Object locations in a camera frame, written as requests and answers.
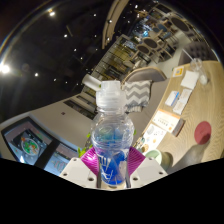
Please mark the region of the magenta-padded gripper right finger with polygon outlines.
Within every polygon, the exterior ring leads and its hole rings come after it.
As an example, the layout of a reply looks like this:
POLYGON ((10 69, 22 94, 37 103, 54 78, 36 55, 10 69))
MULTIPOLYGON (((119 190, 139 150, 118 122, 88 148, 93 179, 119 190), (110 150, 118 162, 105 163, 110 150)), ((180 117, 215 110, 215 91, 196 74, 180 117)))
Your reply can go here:
POLYGON ((140 188, 167 176, 155 159, 145 157, 134 147, 129 150, 127 172, 130 188, 140 188))

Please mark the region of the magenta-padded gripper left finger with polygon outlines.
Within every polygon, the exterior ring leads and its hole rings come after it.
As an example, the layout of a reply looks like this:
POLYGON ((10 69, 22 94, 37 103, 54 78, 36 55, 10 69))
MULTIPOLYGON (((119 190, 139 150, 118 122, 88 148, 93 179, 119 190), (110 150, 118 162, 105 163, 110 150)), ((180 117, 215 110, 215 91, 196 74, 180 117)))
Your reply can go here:
POLYGON ((99 188, 100 170, 94 148, 89 149, 80 158, 73 157, 61 172, 60 177, 84 188, 99 188))

